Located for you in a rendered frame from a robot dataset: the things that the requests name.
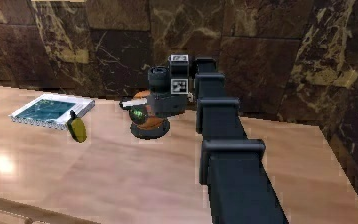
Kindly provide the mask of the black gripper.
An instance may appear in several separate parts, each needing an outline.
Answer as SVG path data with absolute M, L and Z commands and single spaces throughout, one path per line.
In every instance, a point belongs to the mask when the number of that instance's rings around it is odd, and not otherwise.
M 148 105 L 156 117 L 165 118 L 185 112 L 187 96 L 171 93 L 171 78 L 169 70 L 164 66 L 151 67 L 148 70 L 150 94 L 147 99 L 132 99 L 119 103 L 121 108 Z

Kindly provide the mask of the orange basketball alarm clock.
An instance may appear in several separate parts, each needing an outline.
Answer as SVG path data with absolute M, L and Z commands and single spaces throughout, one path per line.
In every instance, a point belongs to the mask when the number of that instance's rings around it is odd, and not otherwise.
M 131 133 L 139 139 L 158 139 L 170 130 L 168 119 L 157 117 L 150 104 L 132 106 L 129 117 Z

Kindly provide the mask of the olive green bottle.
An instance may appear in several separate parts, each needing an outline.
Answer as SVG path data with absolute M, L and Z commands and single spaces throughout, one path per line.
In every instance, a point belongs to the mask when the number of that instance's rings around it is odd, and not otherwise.
M 71 137 L 76 142 L 83 143 L 87 139 L 85 124 L 73 110 L 70 111 L 70 118 L 68 119 L 66 125 Z

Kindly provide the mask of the white book with blue cover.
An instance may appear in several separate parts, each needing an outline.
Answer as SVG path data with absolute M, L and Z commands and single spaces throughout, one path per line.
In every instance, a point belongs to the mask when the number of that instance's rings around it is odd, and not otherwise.
M 9 115 L 13 122 L 66 130 L 70 111 L 82 118 L 95 106 L 89 98 L 45 93 Z

